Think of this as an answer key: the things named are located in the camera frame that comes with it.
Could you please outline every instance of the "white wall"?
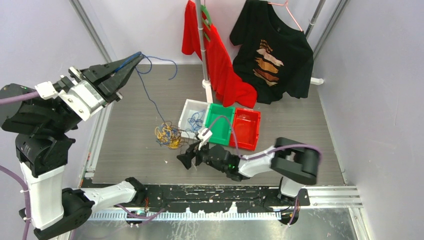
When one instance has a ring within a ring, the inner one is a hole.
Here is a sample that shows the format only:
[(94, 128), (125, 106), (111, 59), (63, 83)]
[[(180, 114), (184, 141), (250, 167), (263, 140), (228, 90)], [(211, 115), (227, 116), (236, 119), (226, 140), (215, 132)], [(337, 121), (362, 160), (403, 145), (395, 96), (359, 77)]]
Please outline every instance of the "white wall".
[[(306, 31), (319, 0), (291, 0), (290, 11)], [(339, 0), (327, 0), (309, 37), (315, 48)], [(230, 32), (243, 8), (245, 0), (206, 0), (213, 24), (218, 29), (232, 58), (238, 48), (229, 39)], [(118, 59), (136, 51), (147, 55), (172, 59), (179, 64), (200, 63), (197, 56), (181, 53), (184, 12), (187, 0), (90, 0), (82, 2), (99, 32), (106, 48), (113, 49)], [(279, 17), (292, 28), (297, 28), (285, 7), (274, 6)]]
[[(67, 0), (3, 0), (0, 7), (0, 87), (17, 83), (33, 87), (57, 81), (68, 68), (104, 63), (86, 29)], [(76, 187), (87, 158), (94, 119), (79, 124), (65, 170), (64, 187)], [(22, 176), (15, 151), (15, 133), (0, 130), (0, 164)], [(24, 207), (20, 186), (0, 172), (0, 239), (22, 239)], [(36, 239), (30, 229), (30, 240)]]
[(376, 240), (424, 234), (424, 1), (351, 0), (314, 72)]

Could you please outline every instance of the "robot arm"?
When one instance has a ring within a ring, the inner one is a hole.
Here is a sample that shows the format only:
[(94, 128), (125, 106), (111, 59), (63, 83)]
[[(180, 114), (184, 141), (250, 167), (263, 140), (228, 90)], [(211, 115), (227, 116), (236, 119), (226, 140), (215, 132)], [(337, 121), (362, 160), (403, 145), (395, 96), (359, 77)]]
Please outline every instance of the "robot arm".
[(196, 157), (196, 166), (206, 163), (237, 182), (260, 173), (276, 171), (283, 175), (279, 193), (289, 199), (295, 198), (305, 185), (317, 183), (320, 153), (317, 149), (303, 147), (305, 145), (300, 142), (279, 137), (276, 139), (275, 145), (268, 149), (240, 157), (231, 154), (220, 145), (209, 149), (207, 141), (210, 136), (202, 134), (198, 134), (198, 136), (201, 141), (193, 143), (184, 154), (177, 156), (186, 169), (191, 167), (191, 160)]
[[(0, 99), (35, 91), (40, 96), (0, 107), (1, 128), (18, 134), (16, 154), (29, 189), (30, 221), (39, 240), (78, 228), (98, 210), (144, 201), (145, 188), (135, 178), (105, 188), (62, 189), (68, 150), (75, 142), (65, 133), (122, 99), (119, 90), (143, 57), (139, 52), (82, 70), (71, 67), (71, 79), (62, 75), (58, 82), (43, 82), (35, 89), (12, 83), (0, 90)], [(19, 214), (24, 218), (25, 208)]]

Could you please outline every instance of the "clothing rack pole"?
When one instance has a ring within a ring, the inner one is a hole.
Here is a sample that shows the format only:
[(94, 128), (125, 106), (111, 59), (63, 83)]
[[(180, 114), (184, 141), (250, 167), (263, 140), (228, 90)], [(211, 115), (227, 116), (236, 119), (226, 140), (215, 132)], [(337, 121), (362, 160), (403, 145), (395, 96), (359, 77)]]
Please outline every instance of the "clothing rack pole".
[(197, 15), (197, 28), (199, 32), (199, 42), (200, 42), (200, 53), (201, 53), (201, 65), (203, 68), (203, 81), (201, 82), (203, 88), (206, 91), (206, 101), (208, 103), (213, 103), (212, 99), (212, 89), (211, 81), (208, 75), (208, 65), (206, 61), (206, 49), (205, 43), (203, 41), (203, 24), (202, 24), (202, 10), (201, 10), (201, 0), (195, 0), (196, 3), (196, 15)]
[(324, 3), (325, 2), (326, 2), (326, 0), (319, 0), (318, 6), (316, 7), (315, 12), (313, 13), (312, 18), (309, 21), (309, 25), (307, 26), (307, 29), (306, 29), (306, 32), (305, 32), (306, 38), (308, 38), (309, 35), (311, 34), (311, 30), (314, 27), (315, 23), (317, 22), (318, 15), (320, 15), (321, 9), (323, 9), (323, 6), (324, 6)]

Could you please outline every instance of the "clothes hanger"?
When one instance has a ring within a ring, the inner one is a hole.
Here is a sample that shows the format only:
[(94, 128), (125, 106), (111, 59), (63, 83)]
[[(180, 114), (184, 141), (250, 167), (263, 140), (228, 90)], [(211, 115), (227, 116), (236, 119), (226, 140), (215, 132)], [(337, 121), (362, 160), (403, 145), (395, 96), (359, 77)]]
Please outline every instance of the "clothes hanger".
[[(212, 24), (211, 16), (209, 15), (209, 12), (208, 12), (208, 10), (206, 9), (206, 6), (204, 6), (204, 5), (200, 5), (200, 10), (201, 10), (201, 11), (202, 11), (202, 13), (204, 13), (204, 15), (206, 16), (206, 20), (205, 20), (205, 19), (203, 19), (203, 17), (201, 18), (201, 20), (202, 20), (203, 24), (207, 27), (207, 29), (208, 29), (208, 30), (211, 30), (211, 24)], [(209, 38), (209, 36), (208, 36), (205, 32), (203, 32), (203, 35), (204, 35), (204, 37), (206, 38), (206, 40), (207, 40), (208, 42), (210, 42), (210, 41), (211, 41), (211, 39)]]
[(303, 32), (301, 26), (299, 25), (298, 21), (296, 21), (295, 17), (293, 16), (292, 12), (290, 12), (289, 10), (289, 0), (285, 0), (284, 4), (279, 4), (279, 3), (274, 3), (274, 2), (268, 2), (268, 4), (270, 5), (276, 5), (276, 6), (283, 6), (285, 7), (285, 9), (287, 9), (288, 14), (290, 14), (290, 17), (294, 20), (294, 22), (296, 23), (297, 27), (300, 29), (300, 31)]

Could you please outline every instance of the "white clip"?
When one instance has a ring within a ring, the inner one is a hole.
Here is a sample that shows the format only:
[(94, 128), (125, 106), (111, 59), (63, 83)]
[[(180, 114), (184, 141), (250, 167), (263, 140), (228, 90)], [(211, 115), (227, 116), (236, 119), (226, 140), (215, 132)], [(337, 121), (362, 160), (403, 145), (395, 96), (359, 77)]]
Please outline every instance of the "white clip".
[(208, 128), (202, 127), (198, 131), (197, 138), (200, 140), (199, 144), (199, 150), (202, 149), (202, 147), (209, 142), (209, 139), (212, 137), (212, 131), (208, 131)]
[(35, 85), (35, 90), (37, 90), (40, 97), (44, 100), (56, 98), (56, 96), (59, 94), (51, 81), (45, 81)]

